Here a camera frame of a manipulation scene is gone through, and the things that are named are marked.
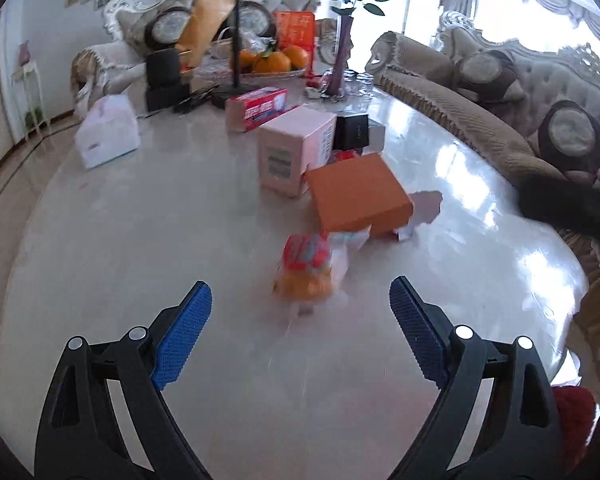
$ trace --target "white side table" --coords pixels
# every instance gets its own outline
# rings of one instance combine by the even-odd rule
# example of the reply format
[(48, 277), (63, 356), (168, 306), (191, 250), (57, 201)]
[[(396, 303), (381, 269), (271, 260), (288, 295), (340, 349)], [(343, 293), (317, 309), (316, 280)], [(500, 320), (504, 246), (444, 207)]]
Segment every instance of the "white side table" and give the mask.
[[(38, 71), (38, 66), (34, 61), (29, 61), (26, 65), (21, 66), (11, 75), (11, 86), (12, 88), (19, 82), (22, 82), (22, 86), (24, 88), (24, 93), (27, 98), (27, 110), (20, 110), (20, 105), (18, 104), (18, 99), (15, 98), (14, 101), (16, 103), (16, 108), (18, 109), (18, 114), (22, 118), (22, 122), (24, 124), (25, 138), (29, 134), (29, 127), (27, 126), (26, 114), (29, 112), (33, 119), (33, 125), (36, 129), (36, 132), (42, 136), (42, 131), (40, 126), (43, 123), (46, 123), (46, 127), (48, 128), (47, 135), (51, 135), (51, 121), (46, 114), (45, 104), (42, 99), (42, 87), (40, 86), (40, 72)], [(36, 108), (40, 108), (42, 112), (42, 120), (38, 120), (38, 115), (36, 114)]]

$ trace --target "red toothpaste box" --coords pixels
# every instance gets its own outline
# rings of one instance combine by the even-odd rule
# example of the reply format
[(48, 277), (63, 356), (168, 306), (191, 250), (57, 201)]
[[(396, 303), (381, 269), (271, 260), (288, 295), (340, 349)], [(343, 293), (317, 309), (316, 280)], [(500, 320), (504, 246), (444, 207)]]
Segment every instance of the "red toothpaste box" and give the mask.
[(248, 132), (283, 114), (286, 90), (267, 86), (226, 102), (226, 127), (232, 132)]

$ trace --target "red fuzzy fabric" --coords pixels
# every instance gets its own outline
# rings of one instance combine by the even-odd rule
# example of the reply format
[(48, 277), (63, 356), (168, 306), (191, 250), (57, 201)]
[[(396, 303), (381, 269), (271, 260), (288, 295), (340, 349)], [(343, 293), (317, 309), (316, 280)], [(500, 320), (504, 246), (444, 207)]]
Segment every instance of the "red fuzzy fabric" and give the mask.
[(580, 386), (554, 386), (552, 392), (560, 414), (564, 459), (571, 469), (586, 448), (596, 416), (596, 401), (589, 390)]

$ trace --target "glossy table surface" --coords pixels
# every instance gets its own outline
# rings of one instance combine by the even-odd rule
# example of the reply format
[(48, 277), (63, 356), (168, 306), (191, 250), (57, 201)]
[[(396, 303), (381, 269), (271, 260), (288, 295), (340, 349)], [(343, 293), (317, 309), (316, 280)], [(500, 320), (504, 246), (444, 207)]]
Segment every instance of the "glossy table surface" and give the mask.
[[(286, 238), (317, 229), (311, 199), (260, 188), (253, 132), (227, 134), (223, 112), (205, 105), (141, 120), (141, 147), (94, 170), (70, 152), (29, 220), (0, 334), (0, 432), (25, 465), (69, 338), (117, 340), (196, 280), (211, 286), (213, 311), (164, 397), (215, 479), (389, 476), (438, 393), (389, 308), (402, 274), (483, 338), (528, 335), (555, 373), (586, 291), (571, 251), (520, 218), (512, 187), (442, 127), (381, 92), (368, 113), (387, 126), (382, 156), (407, 192), (441, 191), (442, 210), (404, 242), (368, 241), (342, 291), (310, 316), (295, 316), (271, 287)], [(130, 453), (147, 465), (111, 387)]]

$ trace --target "stand base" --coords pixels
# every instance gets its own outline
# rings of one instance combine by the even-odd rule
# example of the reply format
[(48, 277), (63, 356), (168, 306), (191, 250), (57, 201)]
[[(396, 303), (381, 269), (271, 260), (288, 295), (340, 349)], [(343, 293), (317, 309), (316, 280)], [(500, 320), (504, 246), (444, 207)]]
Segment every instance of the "stand base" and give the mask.
[(216, 108), (224, 110), (224, 102), (232, 97), (238, 97), (238, 95), (246, 94), (254, 90), (261, 88), (257, 85), (245, 85), (240, 83), (238, 86), (232, 84), (220, 85), (218, 88), (211, 92), (211, 103)]

